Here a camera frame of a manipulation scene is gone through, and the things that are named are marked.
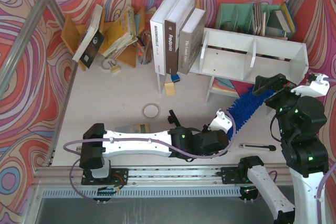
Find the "blue microfiber duster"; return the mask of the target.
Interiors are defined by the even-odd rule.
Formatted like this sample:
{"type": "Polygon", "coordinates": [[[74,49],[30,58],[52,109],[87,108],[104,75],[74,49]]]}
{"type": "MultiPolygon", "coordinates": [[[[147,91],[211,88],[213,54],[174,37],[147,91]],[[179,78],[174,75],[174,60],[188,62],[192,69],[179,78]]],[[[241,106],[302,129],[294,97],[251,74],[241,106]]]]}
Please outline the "blue microfiber duster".
{"type": "Polygon", "coordinates": [[[235,129],[232,128],[227,132],[229,140],[235,139],[239,130],[248,122],[257,109],[264,103],[266,99],[274,94],[274,90],[267,89],[260,95],[254,94],[254,87],[249,87],[245,93],[237,98],[234,103],[225,111],[226,115],[230,115],[235,123],[235,129]]]}

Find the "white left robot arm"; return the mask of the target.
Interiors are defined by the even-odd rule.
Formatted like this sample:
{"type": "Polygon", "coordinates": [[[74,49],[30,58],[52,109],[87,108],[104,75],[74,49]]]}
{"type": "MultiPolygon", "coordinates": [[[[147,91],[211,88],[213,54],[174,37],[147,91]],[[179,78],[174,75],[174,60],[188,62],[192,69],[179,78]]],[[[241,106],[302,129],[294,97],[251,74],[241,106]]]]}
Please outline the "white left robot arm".
{"type": "Polygon", "coordinates": [[[167,120],[175,127],[155,133],[107,131],[104,124],[94,124],[83,136],[80,168],[90,171],[94,179],[105,179],[110,175],[109,159],[117,155],[148,154],[192,162],[227,152],[227,133],[233,122],[224,111],[218,110],[211,123],[202,130],[183,127],[173,110],[169,111],[167,120]]]}

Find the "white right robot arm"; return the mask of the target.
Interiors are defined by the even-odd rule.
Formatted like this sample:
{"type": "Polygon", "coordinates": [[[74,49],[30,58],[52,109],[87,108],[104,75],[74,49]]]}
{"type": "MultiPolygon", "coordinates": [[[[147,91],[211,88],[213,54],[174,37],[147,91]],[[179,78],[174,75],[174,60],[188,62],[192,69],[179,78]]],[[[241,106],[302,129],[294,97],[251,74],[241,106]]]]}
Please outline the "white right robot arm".
{"type": "Polygon", "coordinates": [[[329,87],[324,74],[310,74],[307,84],[300,86],[283,74],[256,77],[254,95],[275,92],[265,104],[276,111],[281,152],[289,167],[295,202],[284,196],[258,156],[241,158],[238,170],[242,179],[257,188],[274,223],[326,223],[324,185],[332,170],[327,149],[317,134],[327,122],[318,97],[326,95],[329,87]]]}

